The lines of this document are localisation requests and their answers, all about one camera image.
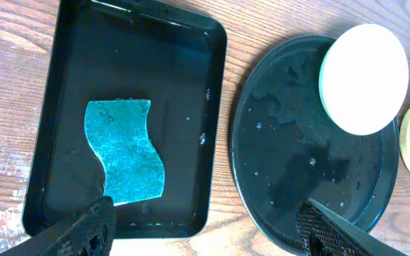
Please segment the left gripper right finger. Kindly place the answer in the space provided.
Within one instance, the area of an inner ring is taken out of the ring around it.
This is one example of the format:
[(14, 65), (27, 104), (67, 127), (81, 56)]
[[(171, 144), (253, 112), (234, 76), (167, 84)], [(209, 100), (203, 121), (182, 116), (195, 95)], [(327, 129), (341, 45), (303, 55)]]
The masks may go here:
[(312, 198), (298, 208), (296, 229), (306, 255), (406, 256)]

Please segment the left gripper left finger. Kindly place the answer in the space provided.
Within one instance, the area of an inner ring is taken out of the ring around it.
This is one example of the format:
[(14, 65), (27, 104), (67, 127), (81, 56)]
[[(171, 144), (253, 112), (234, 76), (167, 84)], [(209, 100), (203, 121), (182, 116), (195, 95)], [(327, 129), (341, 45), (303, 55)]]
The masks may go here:
[(116, 224), (112, 198), (103, 196), (0, 256), (109, 256)]

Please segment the green scrubbing sponge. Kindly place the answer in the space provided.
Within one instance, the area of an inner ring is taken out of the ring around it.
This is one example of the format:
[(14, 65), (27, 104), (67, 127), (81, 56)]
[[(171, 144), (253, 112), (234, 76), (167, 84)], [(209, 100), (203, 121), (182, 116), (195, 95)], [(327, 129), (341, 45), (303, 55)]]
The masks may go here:
[(150, 100), (90, 101), (84, 132), (105, 174), (103, 194), (115, 205), (160, 198), (165, 168), (147, 129)]

